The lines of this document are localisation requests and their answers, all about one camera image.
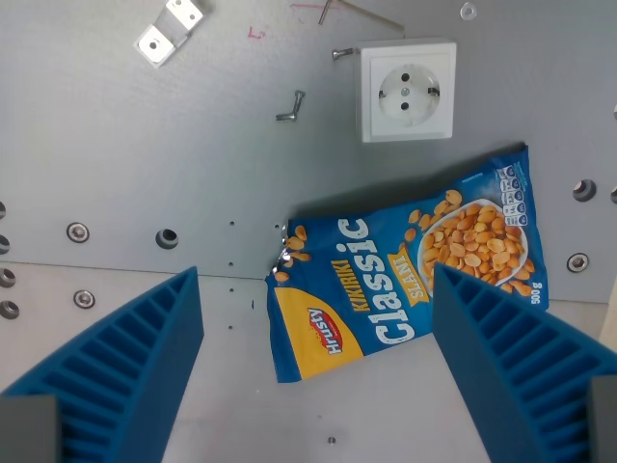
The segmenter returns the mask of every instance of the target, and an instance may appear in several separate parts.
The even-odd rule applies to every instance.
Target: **hrusty logo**
[[[330,355],[343,352],[343,337],[340,335],[335,321],[319,309],[308,309],[310,326],[319,335],[321,345],[328,349]]]

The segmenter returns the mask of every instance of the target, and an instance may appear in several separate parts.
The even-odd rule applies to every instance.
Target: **bowl of peanuts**
[[[432,296],[438,262],[501,286],[523,268],[527,254],[523,229],[506,226],[497,204],[476,200],[445,215],[426,231],[417,262],[420,278]]]

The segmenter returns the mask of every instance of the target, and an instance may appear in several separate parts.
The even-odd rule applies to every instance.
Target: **metal plate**
[[[617,3],[478,0],[473,21],[461,19],[463,3],[394,4],[408,37],[458,42],[453,138],[361,146],[354,63],[333,63],[331,50],[400,36],[341,5],[318,26],[322,2],[218,2],[153,69],[131,44],[159,2],[2,2],[3,259],[196,263],[261,278],[278,255],[275,224],[297,210],[407,200],[445,168],[443,178],[460,175],[477,155],[526,141],[551,297],[606,302],[617,274]],[[275,123],[296,89],[307,92],[299,120]],[[583,178],[598,194],[579,204]],[[74,221],[91,230],[88,243],[67,240]],[[172,251],[154,243],[164,228],[179,236]],[[590,258],[577,275],[566,269],[575,252]]]
[[[0,318],[0,391],[91,324],[170,277],[13,264],[18,283],[0,299],[20,308]],[[96,305],[72,301],[87,288]],[[488,463],[433,336],[414,340],[296,384],[277,384],[265,283],[200,278],[205,336],[165,462]],[[605,306],[552,303],[588,335]],[[335,437],[334,445],[328,438]]]

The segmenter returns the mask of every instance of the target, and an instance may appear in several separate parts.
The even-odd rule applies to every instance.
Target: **peanut bag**
[[[280,382],[431,333],[437,262],[549,306],[527,148],[426,200],[291,220],[287,234],[266,278]]]

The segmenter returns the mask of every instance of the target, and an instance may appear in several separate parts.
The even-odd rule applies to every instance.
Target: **gray metal panel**
[[[458,42],[454,136],[365,147],[353,60],[333,63],[330,51],[399,36],[340,5],[319,27],[319,8],[292,3],[218,2],[153,69],[132,43],[163,3],[2,2],[4,259],[154,271],[196,263],[202,274],[261,278],[280,247],[274,225],[299,207],[379,184],[389,187],[380,201],[400,202],[410,184],[526,141],[551,297],[608,300],[617,3],[478,0],[469,22],[463,1],[401,3],[408,37]],[[265,37],[247,37],[251,27]],[[275,123],[295,89],[308,94],[298,122]],[[578,204],[572,188],[584,177],[599,191]],[[89,226],[88,243],[67,240],[72,221]],[[175,250],[154,244],[162,228],[178,233]],[[566,270],[574,252],[591,259],[578,275]]]

